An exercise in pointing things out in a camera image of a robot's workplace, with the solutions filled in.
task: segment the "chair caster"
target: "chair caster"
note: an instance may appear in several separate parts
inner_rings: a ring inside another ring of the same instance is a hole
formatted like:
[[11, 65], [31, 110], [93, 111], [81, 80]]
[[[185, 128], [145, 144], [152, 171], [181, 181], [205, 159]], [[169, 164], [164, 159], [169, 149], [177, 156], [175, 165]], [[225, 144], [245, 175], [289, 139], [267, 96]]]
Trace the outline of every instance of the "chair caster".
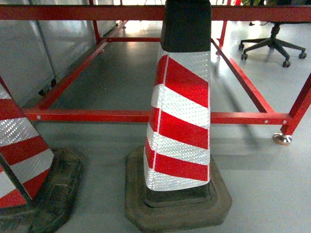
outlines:
[[246, 60], [248, 58], [248, 54], [242, 54], [242, 56], [241, 56], [241, 60]]
[[292, 136], [284, 135], [283, 133], [275, 133], [272, 138], [276, 143], [283, 146], [288, 146], [293, 140]]
[[283, 67], [288, 68], [290, 66], [291, 66], [291, 62], [290, 61], [283, 62]]
[[305, 52], [301, 52], [299, 54], [299, 59], [305, 59], [307, 57], [307, 54]]
[[245, 45], [244, 45], [244, 44], [239, 44], [239, 50], [243, 50], [243, 49], [244, 49], [244, 47], [245, 47]]

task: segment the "rubber cone base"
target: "rubber cone base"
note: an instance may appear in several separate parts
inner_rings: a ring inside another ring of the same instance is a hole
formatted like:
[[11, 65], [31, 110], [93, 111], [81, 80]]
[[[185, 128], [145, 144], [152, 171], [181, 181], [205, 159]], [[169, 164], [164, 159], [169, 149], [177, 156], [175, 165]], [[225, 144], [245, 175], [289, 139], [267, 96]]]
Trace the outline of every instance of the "rubber cone base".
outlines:
[[211, 158], [211, 180], [205, 202], [161, 207], [145, 203], [146, 184], [143, 168], [143, 147], [127, 157], [125, 177], [125, 215], [142, 232], [159, 233], [216, 226], [224, 222], [232, 199]]
[[2, 209], [1, 233], [52, 233], [69, 218], [82, 173], [70, 150], [54, 150], [51, 170], [32, 205]]

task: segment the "red stripe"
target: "red stripe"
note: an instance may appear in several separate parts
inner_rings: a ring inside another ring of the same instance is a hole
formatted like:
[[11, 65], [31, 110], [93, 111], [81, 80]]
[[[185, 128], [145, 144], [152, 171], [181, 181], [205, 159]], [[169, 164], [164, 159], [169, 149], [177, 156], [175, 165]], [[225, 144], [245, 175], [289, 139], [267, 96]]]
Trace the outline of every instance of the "red stripe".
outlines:
[[208, 166], [171, 158], [162, 154], [156, 155], [155, 171], [170, 176], [208, 181]]
[[155, 152], [151, 149], [148, 139], [146, 139], [145, 151], [149, 167], [154, 168]]
[[[157, 117], [159, 109], [152, 109], [150, 126], [154, 132], [157, 132]], [[183, 142], [189, 145], [208, 149], [208, 130], [202, 127], [190, 124], [186, 121], [171, 116], [161, 111], [159, 133], [165, 137]]]
[[154, 132], [157, 132], [159, 112], [160, 112], [160, 109], [154, 108], [151, 106], [151, 111], [150, 111], [150, 116], [149, 116], [149, 124], [150, 124], [151, 129], [153, 129]]
[[165, 66], [167, 62], [167, 55], [160, 58], [156, 66], [155, 86], [162, 84], [164, 80]]
[[40, 187], [42, 186], [45, 178], [47, 177], [50, 169], [45, 170], [40, 175], [28, 180], [27, 182], [23, 183], [25, 189], [29, 193], [29, 196], [33, 199], [37, 192], [39, 191]]
[[[163, 83], [164, 61], [158, 62], [156, 84]], [[169, 58], [165, 86], [178, 94], [208, 108], [208, 82], [183, 67], [178, 62]]]
[[25, 205], [26, 200], [23, 198], [21, 193], [14, 189], [12, 192], [0, 198], [0, 208], [13, 207], [17, 205]]
[[0, 120], [24, 117], [23, 112], [12, 99], [1, 99], [0, 106]]
[[0, 147], [0, 152], [9, 165], [29, 159], [45, 150], [49, 146], [41, 136], [33, 137], [8, 146]]

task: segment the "white reflective stripe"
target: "white reflective stripe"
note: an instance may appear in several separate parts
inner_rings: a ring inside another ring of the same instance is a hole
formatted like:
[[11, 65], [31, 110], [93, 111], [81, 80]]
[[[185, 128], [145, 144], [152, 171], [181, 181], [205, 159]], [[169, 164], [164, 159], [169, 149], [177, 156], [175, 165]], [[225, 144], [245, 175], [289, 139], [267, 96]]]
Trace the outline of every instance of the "white reflective stripe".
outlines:
[[47, 149], [29, 159], [12, 165], [11, 170], [19, 182], [25, 183], [49, 169], [52, 165], [53, 158], [53, 152]]
[[171, 59], [181, 64], [192, 73], [205, 81], [210, 80], [210, 51], [204, 52], [166, 52], [161, 46], [158, 53], [158, 61], [162, 56], [168, 55]]
[[162, 136], [154, 132], [149, 124], [147, 126], [147, 139], [150, 148], [158, 154], [191, 163], [209, 165], [210, 150]]
[[4, 171], [0, 172], [0, 198], [12, 192], [16, 187]]
[[174, 191], [186, 188], [198, 187], [209, 181], [198, 181], [162, 174], [149, 168], [146, 153], [144, 152], [144, 170], [146, 185], [153, 191]]
[[0, 99], [11, 99], [9, 93], [6, 92], [6, 90], [1, 84], [0, 84]]
[[179, 95], [164, 84], [154, 87], [151, 105], [190, 124], [209, 129], [210, 110]]
[[0, 147], [36, 136], [39, 136], [39, 133], [25, 117], [0, 120]]

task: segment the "gray floor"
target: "gray floor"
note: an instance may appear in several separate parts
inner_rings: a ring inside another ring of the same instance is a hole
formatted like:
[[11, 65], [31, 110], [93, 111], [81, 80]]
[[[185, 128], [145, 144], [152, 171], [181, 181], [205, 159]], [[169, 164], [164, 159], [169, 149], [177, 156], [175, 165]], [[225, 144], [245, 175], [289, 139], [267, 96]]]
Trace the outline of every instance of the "gray floor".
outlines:
[[[311, 72], [311, 24], [282, 25], [279, 38], [307, 48], [292, 66], [262, 48], [241, 61], [242, 38], [268, 37], [272, 24], [229, 22], [225, 49], [276, 111], [288, 112]], [[129, 22], [122, 36], [159, 36], [160, 22]], [[213, 23], [213, 35], [220, 33]], [[105, 48], [53, 108], [149, 110], [158, 43], [113, 43]], [[254, 105], [212, 48], [212, 111], [253, 111]], [[280, 126], [212, 125], [211, 152], [233, 199], [224, 224], [188, 233], [311, 232], [311, 133], [309, 110], [288, 147], [271, 139]], [[145, 124], [39, 123], [51, 147], [68, 147], [84, 158], [86, 171], [75, 211], [58, 233], [139, 233], [124, 216], [125, 157], [142, 146]]]

